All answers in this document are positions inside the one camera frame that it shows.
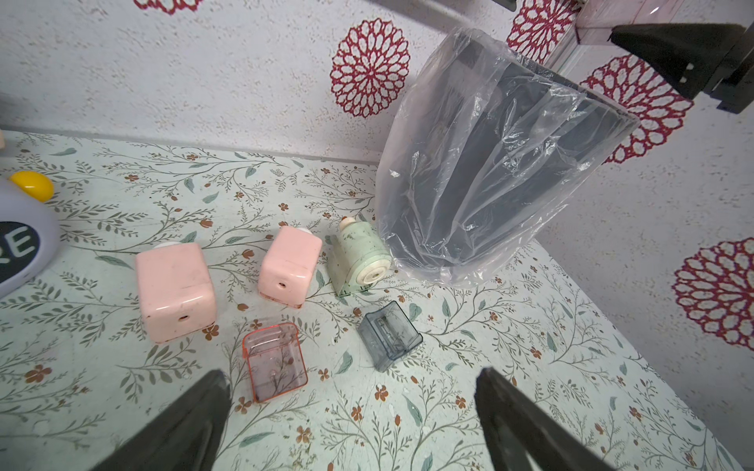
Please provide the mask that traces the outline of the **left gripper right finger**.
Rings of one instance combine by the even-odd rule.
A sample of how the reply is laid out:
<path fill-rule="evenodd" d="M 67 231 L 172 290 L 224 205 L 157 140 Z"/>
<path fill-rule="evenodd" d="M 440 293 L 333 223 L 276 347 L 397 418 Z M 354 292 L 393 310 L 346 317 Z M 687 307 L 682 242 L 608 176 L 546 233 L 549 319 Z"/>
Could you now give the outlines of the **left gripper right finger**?
<path fill-rule="evenodd" d="M 477 377 L 474 400 L 496 470 L 612 468 L 491 367 Z"/>

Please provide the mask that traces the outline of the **green pencil sharpener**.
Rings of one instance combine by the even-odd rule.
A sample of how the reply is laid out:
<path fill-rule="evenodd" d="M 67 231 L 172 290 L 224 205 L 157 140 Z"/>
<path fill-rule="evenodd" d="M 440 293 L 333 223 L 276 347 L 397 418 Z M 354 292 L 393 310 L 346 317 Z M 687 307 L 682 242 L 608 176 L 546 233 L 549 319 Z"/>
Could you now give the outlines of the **green pencil sharpener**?
<path fill-rule="evenodd" d="M 371 223 L 342 219 L 327 259 L 335 296 L 344 298 L 369 290 L 388 275 L 392 264 L 390 252 Z"/>

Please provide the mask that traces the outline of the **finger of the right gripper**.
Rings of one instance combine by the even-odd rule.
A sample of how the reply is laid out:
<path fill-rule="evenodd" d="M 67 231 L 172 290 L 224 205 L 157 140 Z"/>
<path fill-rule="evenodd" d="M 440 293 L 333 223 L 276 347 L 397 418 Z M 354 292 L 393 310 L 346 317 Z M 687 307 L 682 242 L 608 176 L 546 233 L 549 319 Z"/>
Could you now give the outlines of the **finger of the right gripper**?
<path fill-rule="evenodd" d="M 753 27 L 654 24 L 615 27 L 610 41 L 646 62 L 682 97 L 709 95 L 753 53 Z"/>

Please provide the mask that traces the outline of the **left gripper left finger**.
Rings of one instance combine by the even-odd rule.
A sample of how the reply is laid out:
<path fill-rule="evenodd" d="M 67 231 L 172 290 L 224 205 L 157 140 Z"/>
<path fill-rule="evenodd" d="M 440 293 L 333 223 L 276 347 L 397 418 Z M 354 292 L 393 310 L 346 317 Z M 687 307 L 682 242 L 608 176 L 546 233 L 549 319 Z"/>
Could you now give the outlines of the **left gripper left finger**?
<path fill-rule="evenodd" d="M 231 385 L 206 373 L 96 470 L 210 470 L 231 409 Z"/>

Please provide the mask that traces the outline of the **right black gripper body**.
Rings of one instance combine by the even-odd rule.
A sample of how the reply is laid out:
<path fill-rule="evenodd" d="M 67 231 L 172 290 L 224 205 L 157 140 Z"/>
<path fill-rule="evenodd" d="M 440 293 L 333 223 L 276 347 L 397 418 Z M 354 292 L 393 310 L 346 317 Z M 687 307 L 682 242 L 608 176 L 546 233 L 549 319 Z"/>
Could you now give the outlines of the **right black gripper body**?
<path fill-rule="evenodd" d="M 753 101 L 753 53 L 750 52 L 732 73 L 709 92 L 718 100 L 718 109 L 740 114 Z"/>

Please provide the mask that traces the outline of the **pink clear shavings tray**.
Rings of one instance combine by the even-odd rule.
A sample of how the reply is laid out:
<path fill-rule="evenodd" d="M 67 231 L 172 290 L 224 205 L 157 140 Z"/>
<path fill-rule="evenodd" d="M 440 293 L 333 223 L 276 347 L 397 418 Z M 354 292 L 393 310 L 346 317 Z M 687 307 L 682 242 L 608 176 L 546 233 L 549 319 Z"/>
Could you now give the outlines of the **pink clear shavings tray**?
<path fill-rule="evenodd" d="M 267 402 L 308 383 L 298 327 L 286 322 L 262 328 L 243 338 L 243 358 L 255 402 Z"/>
<path fill-rule="evenodd" d="M 619 26 L 669 23 L 683 0 L 588 0 L 575 20 L 579 44 L 606 45 Z"/>

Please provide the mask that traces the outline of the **pink pencil sharpener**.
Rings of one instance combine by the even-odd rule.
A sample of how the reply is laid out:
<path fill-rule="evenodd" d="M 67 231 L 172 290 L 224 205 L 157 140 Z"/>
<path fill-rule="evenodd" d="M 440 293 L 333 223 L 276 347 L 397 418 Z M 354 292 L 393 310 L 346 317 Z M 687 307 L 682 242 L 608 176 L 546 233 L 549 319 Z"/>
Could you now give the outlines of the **pink pencil sharpener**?
<path fill-rule="evenodd" d="M 295 227 L 282 227 L 262 260 L 259 294 L 290 308 L 306 302 L 322 249 L 322 239 Z"/>
<path fill-rule="evenodd" d="M 217 320 L 217 300 L 198 243 L 166 243 L 135 258 L 141 321 L 153 343 L 168 343 Z"/>

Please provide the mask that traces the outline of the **grey sharpener shavings tray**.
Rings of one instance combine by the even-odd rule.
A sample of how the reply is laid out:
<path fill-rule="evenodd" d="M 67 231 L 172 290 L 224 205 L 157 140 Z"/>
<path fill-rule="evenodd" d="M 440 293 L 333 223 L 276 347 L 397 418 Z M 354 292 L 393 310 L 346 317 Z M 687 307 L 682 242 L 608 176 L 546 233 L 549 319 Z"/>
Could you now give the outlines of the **grey sharpener shavings tray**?
<path fill-rule="evenodd" d="M 367 313 L 357 331 L 375 370 L 380 373 L 389 370 L 423 343 L 422 335 L 396 301 Z"/>

